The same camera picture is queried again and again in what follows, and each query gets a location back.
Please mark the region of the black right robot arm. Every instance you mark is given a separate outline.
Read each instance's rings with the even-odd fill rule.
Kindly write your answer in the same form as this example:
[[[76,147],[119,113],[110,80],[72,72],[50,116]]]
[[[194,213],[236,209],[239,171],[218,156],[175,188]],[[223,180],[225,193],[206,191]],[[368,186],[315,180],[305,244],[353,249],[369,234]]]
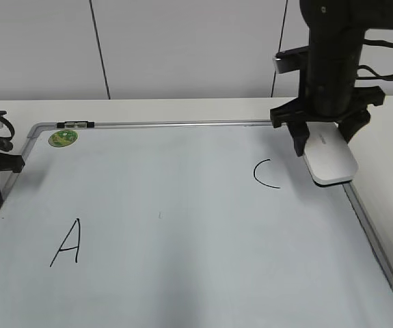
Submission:
[[[305,152],[309,122],[335,123],[350,142],[370,122],[369,105],[381,106],[379,86],[356,87],[356,81],[393,81],[361,65],[363,46],[393,49],[393,42],[368,40],[369,29],[393,30],[393,1],[300,1],[309,28],[308,45],[280,51],[274,57],[279,74],[299,71],[298,96],[270,110],[273,127],[286,124],[297,156]]]

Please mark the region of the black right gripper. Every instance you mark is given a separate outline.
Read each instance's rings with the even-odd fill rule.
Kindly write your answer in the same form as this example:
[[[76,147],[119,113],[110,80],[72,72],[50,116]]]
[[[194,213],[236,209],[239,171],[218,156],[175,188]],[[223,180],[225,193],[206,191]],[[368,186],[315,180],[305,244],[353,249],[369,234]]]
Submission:
[[[303,156],[310,131],[306,122],[335,122],[346,143],[370,122],[368,106],[381,106],[385,100],[385,93],[379,86],[355,87],[346,109],[342,113],[318,113],[306,100],[300,96],[279,107],[270,110],[270,120],[274,128],[287,123],[293,146],[298,157]]]

